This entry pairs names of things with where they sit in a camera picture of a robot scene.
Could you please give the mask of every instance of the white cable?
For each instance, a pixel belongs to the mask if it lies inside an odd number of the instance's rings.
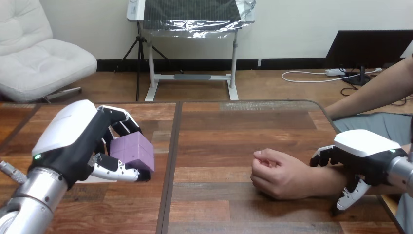
[[[372,72],[365,72],[364,74],[370,74],[370,73],[374,73],[374,72],[380,72],[381,68],[376,68],[374,71]],[[306,73],[306,74],[313,74],[313,75],[325,75],[325,73],[312,73],[312,72],[299,72],[299,71],[290,71],[290,72],[285,72],[284,74],[281,75],[281,77],[289,82],[296,82],[296,83],[322,83],[322,82],[330,82],[330,81],[334,81],[334,80],[339,80],[339,79],[346,79],[346,78],[351,78],[351,77],[356,77],[356,76],[360,76],[360,74],[356,74],[356,75],[352,75],[349,77],[340,77],[340,78],[336,78],[336,79],[328,79],[328,80],[313,80],[313,81],[302,81],[302,80],[290,80],[284,77],[285,74],[288,73]]]

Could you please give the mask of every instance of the white armchair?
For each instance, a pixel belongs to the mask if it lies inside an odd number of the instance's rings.
[[[52,37],[39,0],[0,0],[0,94],[28,102],[81,90],[51,94],[97,67],[92,54]]]

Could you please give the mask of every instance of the purple cube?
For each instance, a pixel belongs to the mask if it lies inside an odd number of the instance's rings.
[[[140,132],[112,140],[111,156],[133,168],[155,171],[153,145]]]

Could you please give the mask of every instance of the plastic cover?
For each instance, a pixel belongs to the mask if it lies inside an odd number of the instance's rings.
[[[143,28],[159,37],[225,38],[252,24],[255,0],[146,0]]]

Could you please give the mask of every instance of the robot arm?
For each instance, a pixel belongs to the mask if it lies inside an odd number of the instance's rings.
[[[150,172],[131,168],[110,153],[114,139],[141,132],[123,109],[100,106],[88,100],[62,109],[46,128],[32,150],[28,175],[0,162],[0,170],[20,184],[0,209],[0,234],[44,233],[67,190],[90,175],[121,181],[147,181]]]
[[[350,130],[334,139],[335,145],[320,148],[310,166],[341,163],[355,174],[337,201],[344,211],[359,200],[371,186],[393,185],[413,196],[413,165],[400,145],[367,130]]]

